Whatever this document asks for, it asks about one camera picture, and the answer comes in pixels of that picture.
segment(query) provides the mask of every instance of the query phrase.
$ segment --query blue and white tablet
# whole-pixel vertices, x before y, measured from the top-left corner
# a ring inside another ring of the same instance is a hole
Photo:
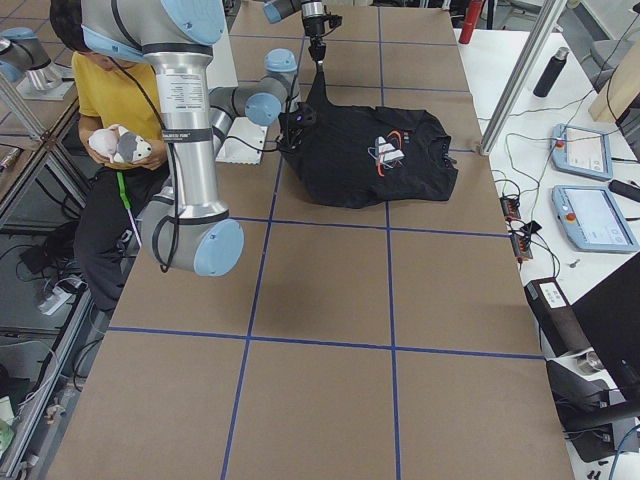
[[[605,187],[557,185],[551,194],[571,242],[586,252],[637,252],[634,237],[613,195]]]
[[[551,139],[551,158],[562,172],[601,181],[613,178],[609,137],[603,132],[562,123],[556,125]]]

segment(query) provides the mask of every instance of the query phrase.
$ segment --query black bottle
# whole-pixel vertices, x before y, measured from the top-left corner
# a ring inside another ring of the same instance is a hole
[[[542,72],[540,80],[536,84],[536,88],[533,89],[533,94],[536,97],[546,97],[553,87],[558,75],[567,63],[567,55],[569,55],[569,49],[566,47],[560,47],[556,54],[551,57],[547,67]]]

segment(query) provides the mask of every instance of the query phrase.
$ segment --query white plush toy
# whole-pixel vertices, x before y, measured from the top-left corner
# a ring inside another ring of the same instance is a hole
[[[151,155],[151,144],[122,125],[96,130],[89,137],[89,146],[111,163],[132,163]]]

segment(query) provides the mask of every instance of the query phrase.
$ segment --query black cloth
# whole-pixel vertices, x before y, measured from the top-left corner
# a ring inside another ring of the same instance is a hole
[[[315,202],[362,208],[451,196],[458,174],[448,157],[451,137],[430,113],[333,105],[323,72],[316,74],[306,104],[309,112],[280,115],[280,151]],[[376,167],[372,153],[378,137],[402,150],[401,164]]]
[[[169,167],[165,163],[153,171],[136,168],[123,171],[123,174],[135,218],[160,191],[169,176]],[[111,313],[125,280],[120,267],[122,254],[116,245],[125,230],[131,227],[120,198],[116,171],[101,168],[92,184],[76,230],[74,254],[96,306]]]

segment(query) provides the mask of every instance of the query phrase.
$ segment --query shirt sleeve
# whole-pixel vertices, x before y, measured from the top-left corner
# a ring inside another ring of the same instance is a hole
[[[73,68],[76,90],[78,91],[79,111],[81,115],[86,117],[99,117],[100,115],[91,101],[94,93],[92,92],[91,75],[85,63],[87,61],[77,52],[71,58],[71,67]]]

